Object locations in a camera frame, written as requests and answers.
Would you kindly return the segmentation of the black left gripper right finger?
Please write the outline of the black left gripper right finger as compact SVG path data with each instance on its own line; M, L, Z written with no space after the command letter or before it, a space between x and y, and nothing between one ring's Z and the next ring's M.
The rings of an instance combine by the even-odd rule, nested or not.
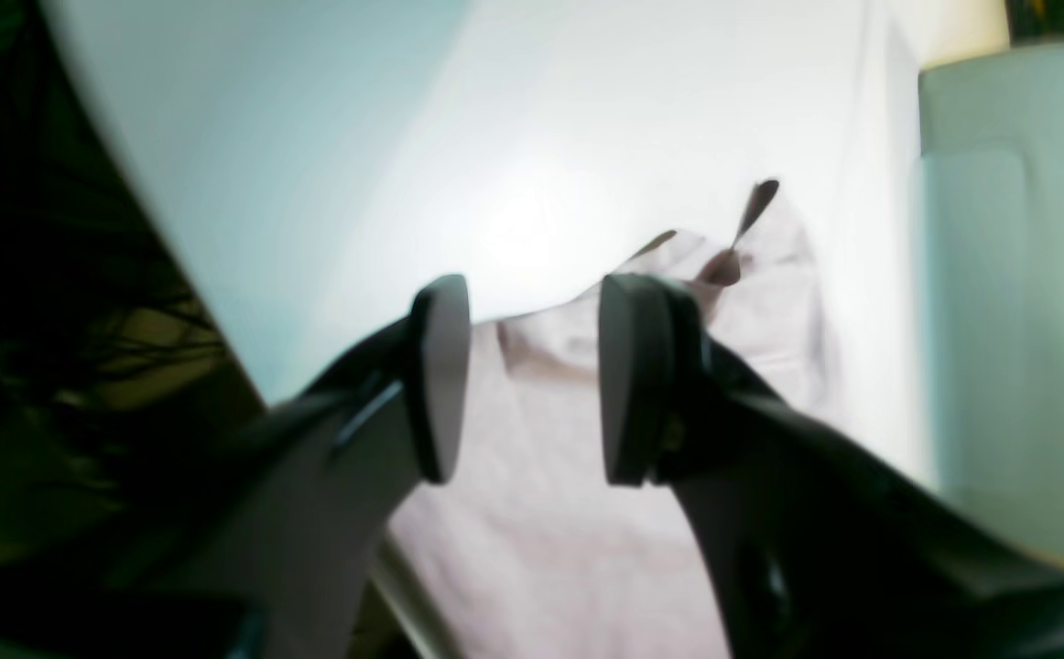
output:
M733 658L1064 658L1064 569L782 399L688 289L608 275L609 484L674 492Z

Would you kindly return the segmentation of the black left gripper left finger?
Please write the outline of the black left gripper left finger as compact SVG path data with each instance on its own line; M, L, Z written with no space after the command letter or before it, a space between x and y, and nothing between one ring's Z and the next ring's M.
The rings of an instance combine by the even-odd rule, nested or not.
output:
M0 566L0 658L342 658L390 514L455 474L470 342L440 276L154 508Z

